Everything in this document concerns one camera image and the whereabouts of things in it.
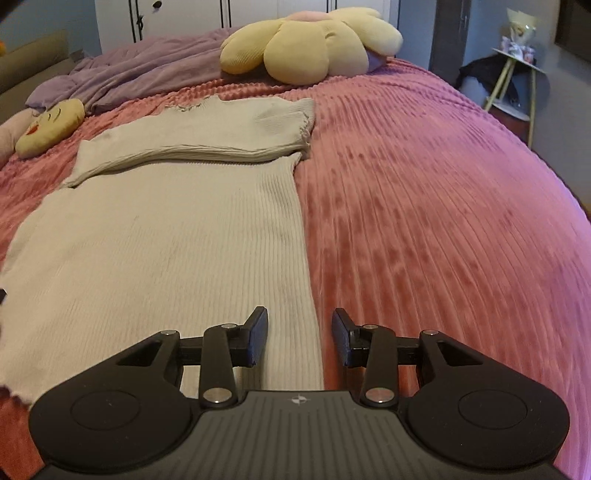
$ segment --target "wooden table leg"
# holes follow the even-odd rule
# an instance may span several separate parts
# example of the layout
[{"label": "wooden table leg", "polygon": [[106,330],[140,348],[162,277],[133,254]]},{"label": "wooden table leg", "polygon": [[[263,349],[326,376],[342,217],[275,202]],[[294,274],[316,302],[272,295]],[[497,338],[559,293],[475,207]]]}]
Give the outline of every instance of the wooden table leg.
[{"label": "wooden table leg", "polygon": [[530,134],[527,140],[527,146],[530,148],[534,144],[534,125],[535,125],[535,99],[537,97],[537,86],[535,83],[535,70],[531,69],[531,87],[530,87]]},{"label": "wooden table leg", "polygon": [[493,102],[499,96],[499,92],[501,91],[501,88],[505,84],[504,83],[505,79],[507,78],[507,74],[509,73],[509,69],[511,68],[511,64],[514,61],[515,61],[514,59],[507,59],[507,61],[505,62],[505,67],[503,68],[503,71],[499,75],[499,79],[496,81],[495,89],[492,91],[491,96],[488,97],[488,101],[486,102],[486,106],[484,107],[485,112],[488,112],[491,110]]},{"label": "wooden table leg", "polygon": [[515,60],[511,60],[511,67],[509,67],[509,71],[507,72],[507,78],[505,79],[505,84],[503,85],[503,89],[499,94],[499,100],[505,98],[507,94],[507,90],[509,89],[509,84],[511,83],[511,79],[513,78],[513,72],[515,71],[515,65],[517,62]]}]

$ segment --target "yellow plush toy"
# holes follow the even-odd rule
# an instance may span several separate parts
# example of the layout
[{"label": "yellow plush toy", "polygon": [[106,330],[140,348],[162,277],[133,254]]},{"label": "yellow plush toy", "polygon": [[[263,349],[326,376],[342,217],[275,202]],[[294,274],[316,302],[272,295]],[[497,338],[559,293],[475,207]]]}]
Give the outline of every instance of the yellow plush toy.
[{"label": "yellow plush toy", "polygon": [[69,137],[84,121],[84,104],[77,98],[63,100],[42,113],[15,145],[20,158],[36,157]]},{"label": "yellow plush toy", "polygon": [[367,73],[366,48],[381,56],[396,55],[402,35],[372,8],[299,12],[241,28],[222,44],[224,72],[250,72],[264,62],[269,75],[291,85],[321,82],[327,75]]}]

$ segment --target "bed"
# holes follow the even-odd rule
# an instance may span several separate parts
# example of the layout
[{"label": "bed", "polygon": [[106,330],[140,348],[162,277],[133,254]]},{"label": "bed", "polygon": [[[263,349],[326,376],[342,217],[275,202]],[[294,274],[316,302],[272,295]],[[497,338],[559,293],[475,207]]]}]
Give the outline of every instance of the bed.
[{"label": "bed", "polygon": [[[298,89],[217,78],[88,117],[46,154],[13,156],[0,171],[0,265],[20,223],[70,174],[81,140],[212,94],[316,101],[310,157],[294,175],[325,388],[355,382],[337,364],[335,307],[401,336],[439,329],[556,391],[571,415],[557,466],[591,478],[591,226],[523,143],[405,61]],[[417,388],[406,370],[401,384]],[[12,480],[42,467],[27,408],[6,388],[0,437]]]}]

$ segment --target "silver screw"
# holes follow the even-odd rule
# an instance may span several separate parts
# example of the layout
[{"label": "silver screw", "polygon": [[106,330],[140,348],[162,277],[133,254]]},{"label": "silver screw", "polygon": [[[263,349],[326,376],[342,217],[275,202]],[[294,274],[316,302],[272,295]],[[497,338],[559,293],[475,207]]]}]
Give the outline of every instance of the silver screw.
[{"label": "silver screw", "polygon": [[207,401],[210,401],[211,403],[222,403],[232,398],[232,392],[230,392],[227,388],[210,388],[209,390],[205,391],[203,398],[205,398]]},{"label": "silver screw", "polygon": [[393,400],[394,392],[389,388],[376,387],[365,392],[365,398],[376,403],[386,403]]}]

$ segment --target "television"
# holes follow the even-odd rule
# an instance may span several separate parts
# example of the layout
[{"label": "television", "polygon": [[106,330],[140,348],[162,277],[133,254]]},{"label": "television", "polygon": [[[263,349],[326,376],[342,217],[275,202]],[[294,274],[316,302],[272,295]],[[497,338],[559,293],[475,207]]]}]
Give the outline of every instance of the television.
[{"label": "television", "polygon": [[560,0],[556,43],[591,61],[591,0]]}]

